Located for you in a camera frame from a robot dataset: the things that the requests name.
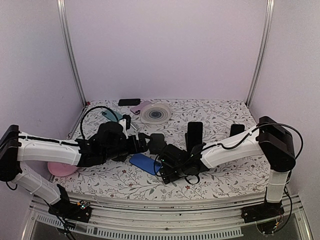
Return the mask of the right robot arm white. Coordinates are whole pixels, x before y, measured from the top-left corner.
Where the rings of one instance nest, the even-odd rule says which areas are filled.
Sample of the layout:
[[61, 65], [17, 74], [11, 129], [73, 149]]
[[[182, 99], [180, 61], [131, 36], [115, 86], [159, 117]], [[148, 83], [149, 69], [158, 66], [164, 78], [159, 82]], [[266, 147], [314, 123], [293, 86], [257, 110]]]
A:
[[162, 164], [158, 176], [164, 184], [169, 184], [189, 176], [197, 177], [221, 164], [263, 155], [270, 173], [265, 202], [259, 206], [258, 213], [262, 218], [269, 218], [278, 210], [288, 176], [299, 156], [290, 130], [291, 126], [263, 116], [246, 131], [215, 143], [196, 144], [190, 152], [168, 144], [157, 158]]

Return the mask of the small black phone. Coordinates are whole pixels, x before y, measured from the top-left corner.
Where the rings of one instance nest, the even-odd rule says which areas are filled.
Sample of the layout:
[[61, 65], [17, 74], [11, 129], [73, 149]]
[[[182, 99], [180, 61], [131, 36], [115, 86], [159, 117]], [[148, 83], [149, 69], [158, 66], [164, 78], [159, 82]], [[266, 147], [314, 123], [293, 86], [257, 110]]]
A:
[[185, 134], [186, 149], [191, 152], [193, 147], [203, 142], [203, 123], [200, 121], [190, 121], [187, 124]]

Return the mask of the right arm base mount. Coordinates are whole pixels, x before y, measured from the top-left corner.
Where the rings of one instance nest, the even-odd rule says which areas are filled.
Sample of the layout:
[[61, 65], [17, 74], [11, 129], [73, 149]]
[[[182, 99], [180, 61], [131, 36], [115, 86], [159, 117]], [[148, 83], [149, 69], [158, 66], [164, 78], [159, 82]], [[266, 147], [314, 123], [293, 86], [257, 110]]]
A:
[[282, 200], [278, 202], [268, 202], [266, 198], [260, 204], [245, 206], [241, 208], [241, 218], [245, 223], [275, 218], [285, 213]]

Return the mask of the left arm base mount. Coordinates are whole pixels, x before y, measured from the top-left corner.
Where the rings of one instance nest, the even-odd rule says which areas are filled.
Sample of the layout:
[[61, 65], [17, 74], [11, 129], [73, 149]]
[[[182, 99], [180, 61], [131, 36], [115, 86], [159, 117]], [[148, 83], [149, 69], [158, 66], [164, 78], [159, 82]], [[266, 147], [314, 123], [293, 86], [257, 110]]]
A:
[[48, 205], [48, 213], [63, 219], [88, 223], [92, 214], [91, 203], [84, 200], [72, 203], [65, 188], [60, 184], [57, 184], [57, 187], [60, 191], [60, 200], [55, 204]]

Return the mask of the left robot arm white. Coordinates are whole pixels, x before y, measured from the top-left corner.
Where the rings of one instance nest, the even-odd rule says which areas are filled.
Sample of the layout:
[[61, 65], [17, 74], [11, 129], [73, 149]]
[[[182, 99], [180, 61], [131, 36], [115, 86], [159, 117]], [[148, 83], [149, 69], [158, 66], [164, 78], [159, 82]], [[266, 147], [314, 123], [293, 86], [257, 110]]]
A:
[[89, 139], [58, 140], [29, 135], [12, 124], [0, 139], [0, 180], [28, 190], [63, 216], [74, 213], [66, 190], [49, 182], [27, 165], [27, 161], [61, 163], [78, 168], [103, 165], [108, 160], [122, 161], [128, 155], [148, 151], [147, 136], [128, 135], [124, 124], [107, 122]]

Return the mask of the black clamp phone stand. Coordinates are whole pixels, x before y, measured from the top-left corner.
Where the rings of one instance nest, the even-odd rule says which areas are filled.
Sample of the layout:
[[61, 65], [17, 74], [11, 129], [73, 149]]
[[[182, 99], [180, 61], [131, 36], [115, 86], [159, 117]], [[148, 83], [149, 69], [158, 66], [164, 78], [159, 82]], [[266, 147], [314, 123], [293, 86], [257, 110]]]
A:
[[203, 135], [197, 133], [185, 133], [185, 145], [188, 153], [197, 153], [206, 145], [203, 142]]

